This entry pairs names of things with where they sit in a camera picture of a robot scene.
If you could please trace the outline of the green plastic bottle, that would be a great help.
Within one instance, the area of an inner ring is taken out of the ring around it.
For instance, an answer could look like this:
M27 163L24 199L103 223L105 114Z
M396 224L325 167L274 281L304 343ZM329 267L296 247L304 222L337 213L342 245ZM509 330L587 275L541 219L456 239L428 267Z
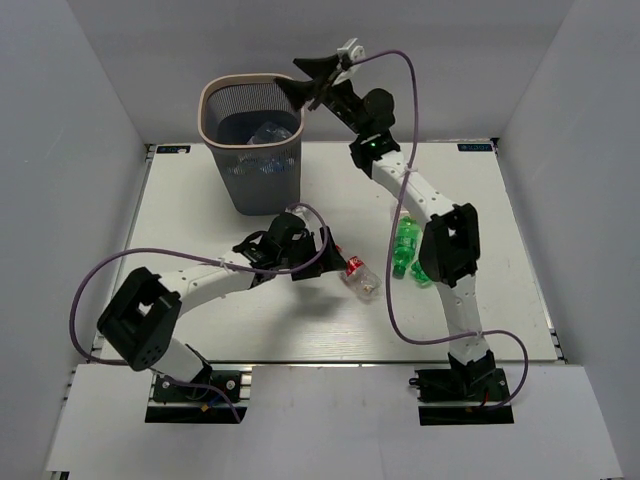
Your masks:
M421 267L419 261L415 261L411 265L411 275L412 275L412 278L413 278L414 282L420 288L427 288L427 287L432 285L431 278L425 273L425 271Z
M417 221L405 215L400 218L396 228L392 249L392 275L402 279L414 260L418 250L421 228Z

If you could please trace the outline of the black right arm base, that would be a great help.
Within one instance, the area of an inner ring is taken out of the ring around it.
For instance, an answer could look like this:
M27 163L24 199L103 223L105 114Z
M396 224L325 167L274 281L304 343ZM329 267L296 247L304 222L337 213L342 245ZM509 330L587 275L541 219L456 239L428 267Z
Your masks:
M498 368L486 380L481 380L465 393L454 383L448 369L416 370L408 380L417 390L418 413L421 426L480 426L514 423L510 404L505 401L510 391L505 372Z

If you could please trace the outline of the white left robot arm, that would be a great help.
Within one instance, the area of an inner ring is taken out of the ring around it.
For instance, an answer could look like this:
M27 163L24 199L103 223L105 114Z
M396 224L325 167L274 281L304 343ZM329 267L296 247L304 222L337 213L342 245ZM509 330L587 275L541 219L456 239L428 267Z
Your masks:
M174 337L180 317L212 300L254 289L279 273L300 281L344 270L347 262L330 229L323 227L319 233L321 245L302 217L285 212L214 264L165 274L139 267L106 306L98 331L132 370L152 370L188 398L202 398L210 390L212 368Z

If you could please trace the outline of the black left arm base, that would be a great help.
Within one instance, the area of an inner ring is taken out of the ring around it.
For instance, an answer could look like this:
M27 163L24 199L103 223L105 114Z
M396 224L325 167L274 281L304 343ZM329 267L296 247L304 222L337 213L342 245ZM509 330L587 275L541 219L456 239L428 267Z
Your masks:
M174 385L153 376L145 413L147 424L236 425L247 412L252 370L248 366L214 365L201 383L211 388Z

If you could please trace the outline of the clear bottle red cap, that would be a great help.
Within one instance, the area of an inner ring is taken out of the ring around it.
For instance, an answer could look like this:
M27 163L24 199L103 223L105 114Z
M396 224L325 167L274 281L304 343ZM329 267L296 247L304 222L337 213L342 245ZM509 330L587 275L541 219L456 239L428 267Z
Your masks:
M367 264L349 250L336 246L346 262L343 270L338 272L339 278L357 298L364 303L373 302L380 294L382 282Z

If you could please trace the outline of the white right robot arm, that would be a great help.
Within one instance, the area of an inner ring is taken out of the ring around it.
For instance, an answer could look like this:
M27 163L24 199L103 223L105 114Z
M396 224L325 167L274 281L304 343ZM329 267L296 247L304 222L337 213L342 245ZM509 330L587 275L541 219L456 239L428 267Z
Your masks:
M355 166L417 221L422 231L418 260L435 284L449 332L450 389L466 399L477 397L495 371L475 294L480 257L477 210L470 203L454 203L414 170L412 158L403 156L391 134L393 96L374 89L359 97L347 79L359 61L336 53L317 59L296 58L293 63L309 78L278 81L291 106L314 110L324 105L341 120L356 136L349 146Z

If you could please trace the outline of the clear bottle red-blue label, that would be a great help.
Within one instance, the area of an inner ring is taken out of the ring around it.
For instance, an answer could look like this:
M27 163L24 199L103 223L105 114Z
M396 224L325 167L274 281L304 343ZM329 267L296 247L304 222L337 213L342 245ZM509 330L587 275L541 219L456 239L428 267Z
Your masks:
M292 133L274 122L263 123L249 138L248 145L266 145L288 140Z

